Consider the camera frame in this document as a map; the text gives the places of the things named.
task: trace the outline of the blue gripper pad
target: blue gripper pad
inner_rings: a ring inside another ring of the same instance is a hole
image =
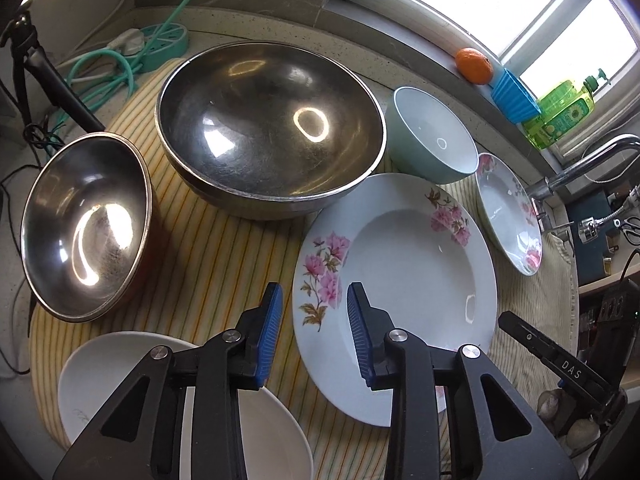
[[[255,382],[259,388],[264,386],[269,373],[271,372],[271,364],[276,353],[276,343],[278,341],[278,332],[280,331],[280,318],[282,317],[282,287],[278,283],[269,283],[264,295],[260,308],[267,310],[260,339],[258,340],[258,359],[255,369]]]
[[[347,313],[349,314],[349,324],[351,325],[353,344],[356,348],[356,357],[358,359],[358,366],[360,367],[360,375],[370,388],[376,377],[373,369],[373,345],[362,316],[363,306],[360,304],[362,298],[358,298],[359,294],[356,294],[354,286],[359,286],[364,293],[361,283],[351,283],[351,285],[349,285],[347,290]]]

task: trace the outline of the striped mat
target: striped mat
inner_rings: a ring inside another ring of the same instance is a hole
[[[381,478],[388,429],[360,423],[334,408],[309,378],[295,342],[290,306],[293,273],[314,216],[278,222],[235,218],[204,202],[181,181],[162,152],[154,123],[159,89],[179,63],[171,60],[158,69],[109,127],[109,131],[130,139],[146,160],[164,227],[159,250],[163,257],[136,298],[94,322],[68,324],[38,306],[31,325],[31,376],[44,425],[60,446],[69,446],[58,412],[58,378],[71,352],[89,339],[118,330],[139,330],[202,345],[235,326],[244,309],[258,305],[267,282],[279,282],[286,309],[268,389],[305,432],[317,479]],[[388,157],[378,171],[393,171]],[[465,179],[444,187],[482,230],[475,182]],[[572,280],[571,258],[561,243],[553,236],[545,237],[542,266],[531,278],[520,275],[498,249],[488,245],[497,277],[498,310],[513,310],[570,348],[577,287]],[[488,355],[530,404],[557,381],[500,331],[496,331]],[[440,436],[442,467],[446,469],[449,437],[444,414]]]

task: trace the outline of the faucet spout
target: faucet spout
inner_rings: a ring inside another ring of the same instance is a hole
[[[616,153],[624,150],[640,152],[640,137],[635,134],[622,134],[614,137],[556,176],[544,178],[529,186],[526,190],[527,194],[532,200],[544,200],[552,196],[559,187],[566,186],[566,184],[574,181],[579,176],[583,176],[605,160],[609,160]]]

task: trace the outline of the white plate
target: white plate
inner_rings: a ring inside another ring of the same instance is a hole
[[[476,182],[485,227],[513,266],[525,276],[533,276],[542,262],[542,236],[522,184],[491,153],[481,153]]]
[[[127,374],[156,345],[173,351],[195,345],[149,332],[113,332],[91,339],[66,361],[58,407],[73,442]],[[195,388],[187,388],[180,442],[180,478],[191,478],[191,419]],[[293,416],[266,388],[238,391],[244,461],[249,480],[310,480],[313,461]]]
[[[366,178],[322,210],[296,265],[293,324],[311,378],[347,415],[389,426],[392,391],[372,392],[358,369],[343,294],[352,282],[429,345],[489,348],[497,311],[491,256],[473,219],[435,184],[401,173]]]

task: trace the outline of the green dish soap bottle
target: green dish soap bottle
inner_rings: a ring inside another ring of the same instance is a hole
[[[608,81],[602,69],[596,77],[587,76],[582,86],[575,81],[563,81],[538,99],[540,115],[522,123],[529,142],[544,150],[584,120],[593,111],[593,93],[599,86],[598,79]]]

